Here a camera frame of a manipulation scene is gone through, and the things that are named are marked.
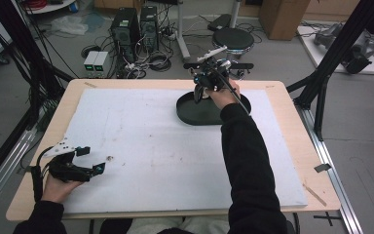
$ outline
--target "black metal frame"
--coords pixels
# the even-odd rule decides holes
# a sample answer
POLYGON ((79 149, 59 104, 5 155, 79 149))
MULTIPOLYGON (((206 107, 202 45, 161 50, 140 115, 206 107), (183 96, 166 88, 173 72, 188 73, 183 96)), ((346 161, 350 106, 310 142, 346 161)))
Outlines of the black metal frame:
MULTIPOLYGON (((29 75, 19 63, 16 62, 16 64, 20 74, 31 87, 29 109, 0 148, 1 167, 23 131, 25 129, 32 129, 32 127, 38 122, 39 109, 43 102, 40 97, 42 89, 45 90, 48 98, 59 99, 63 95, 64 88, 60 85, 57 78, 66 82, 69 82, 74 78, 52 66, 47 60, 45 60, 29 29, 26 27, 11 0, 0 0, 0 21, 12 38, 14 46, 17 47, 26 60, 26 65, 28 66, 26 69, 28 70, 29 75)), ((0 42, 9 55, 13 59, 17 59, 13 52, 13 48, 2 40, 2 38, 0 38, 0 42)))
POLYGON ((327 83, 336 67, 342 61, 354 42, 365 27, 374 19, 374 0, 361 0, 345 23, 338 37, 330 46, 318 68, 308 77, 288 87, 289 93, 305 86, 302 94, 294 100, 295 105, 310 109, 312 101, 318 96, 314 130, 320 140, 323 140, 321 129, 326 98, 327 83))

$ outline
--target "black sleeve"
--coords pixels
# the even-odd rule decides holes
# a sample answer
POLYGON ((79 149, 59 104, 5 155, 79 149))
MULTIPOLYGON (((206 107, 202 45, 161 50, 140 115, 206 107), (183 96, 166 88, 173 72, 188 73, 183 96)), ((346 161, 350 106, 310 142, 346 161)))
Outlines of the black sleeve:
POLYGON ((256 124, 238 104, 225 106, 220 117, 224 161, 232 185, 229 233, 286 233, 269 155, 256 124))
POLYGON ((66 234, 61 222, 63 204, 40 201, 35 204, 29 220, 17 225, 14 234, 66 234))

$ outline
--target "person's right hand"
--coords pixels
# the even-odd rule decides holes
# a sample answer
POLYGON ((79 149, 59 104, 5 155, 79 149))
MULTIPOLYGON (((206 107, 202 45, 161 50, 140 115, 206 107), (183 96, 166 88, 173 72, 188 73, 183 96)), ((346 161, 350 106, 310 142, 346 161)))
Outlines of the person's right hand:
POLYGON ((48 174, 47 182, 45 183, 44 194, 41 201, 50 201, 55 203, 62 203, 74 190, 74 188, 83 184, 79 181, 63 182, 48 174))
MULTIPOLYGON (((229 78, 229 83, 235 90, 236 94, 240 96, 240 87, 236 82, 229 78)), ((206 93, 211 96, 213 99, 215 105, 219 109, 223 109, 224 106, 231 104, 231 103, 237 103, 237 100, 233 96, 233 94, 229 91, 227 88, 223 88, 220 91, 212 91, 212 90, 206 90, 206 93)))

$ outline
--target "white board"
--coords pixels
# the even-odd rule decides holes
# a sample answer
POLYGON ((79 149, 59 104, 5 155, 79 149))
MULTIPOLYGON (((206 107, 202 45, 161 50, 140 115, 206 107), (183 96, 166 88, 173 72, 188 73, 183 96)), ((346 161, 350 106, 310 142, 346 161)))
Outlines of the white board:
MULTIPOLYGON (((65 134, 91 154, 82 167, 106 162, 103 175, 78 187, 65 212, 153 212, 228 209, 231 186, 220 126, 191 126, 176 115, 187 90, 87 89, 65 134)), ((307 199, 264 91, 242 91, 265 138, 283 207, 307 199)))
MULTIPOLYGON (((315 64, 315 67, 318 67, 324 55, 327 53, 327 50, 324 48, 324 46, 322 45, 317 46, 314 43, 315 36, 316 36, 315 32, 319 31, 319 28, 314 29, 309 26, 299 26, 297 27, 297 31, 301 35, 306 35, 306 36, 301 36, 300 38, 302 39, 303 45, 308 51, 309 56, 312 59, 312 62, 315 64)), ((358 74, 374 75, 374 57, 373 56, 370 57, 369 61, 372 61, 372 63, 367 65, 365 68, 363 68, 363 70, 361 70, 358 74)), ((348 71, 345 69, 345 67, 342 64, 339 64, 336 67, 335 72, 348 73, 348 71)))

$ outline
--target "round black pad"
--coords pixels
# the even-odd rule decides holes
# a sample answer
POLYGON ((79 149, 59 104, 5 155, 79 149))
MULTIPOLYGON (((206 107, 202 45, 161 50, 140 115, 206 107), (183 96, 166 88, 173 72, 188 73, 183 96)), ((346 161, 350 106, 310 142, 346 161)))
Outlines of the round black pad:
MULTIPOLYGON (((248 112, 251 111, 251 104, 247 97, 241 95, 241 101, 248 112)), ((209 98, 203 98, 198 104, 194 102, 194 93, 190 92, 177 101, 177 116, 186 124, 202 126, 202 125, 221 125, 220 109, 209 98)))
POLYGON ((230 27, 215 31, 212 40, 220 47, 227 46, 228 50, 245 50, 254 43, 254 38, 249 32, 230 27))

